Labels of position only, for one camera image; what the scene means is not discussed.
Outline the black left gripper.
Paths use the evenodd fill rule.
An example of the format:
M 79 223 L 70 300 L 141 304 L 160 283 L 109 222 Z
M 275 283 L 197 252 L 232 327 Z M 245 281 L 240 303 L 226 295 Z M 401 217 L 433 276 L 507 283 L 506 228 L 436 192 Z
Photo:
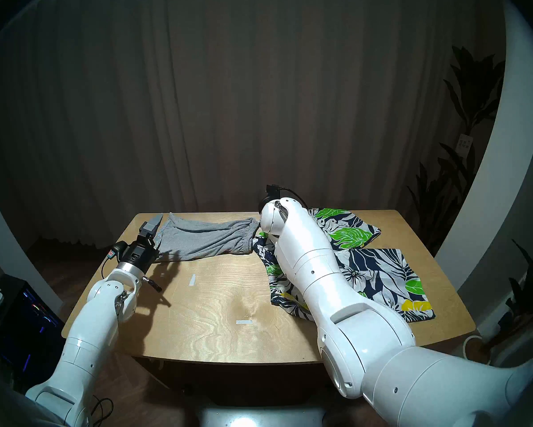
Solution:
M 131 244 L 119 241 L 115 244 L 115 254 L 118 261 L 117 268 L 124 270 L 130 266 L 148 273 L 150 266 L 155 262 L 159 251 L 154 244 L 163 214 L 157 214 L 150 221 L 144 222 L 138 230 L 138 236 Z

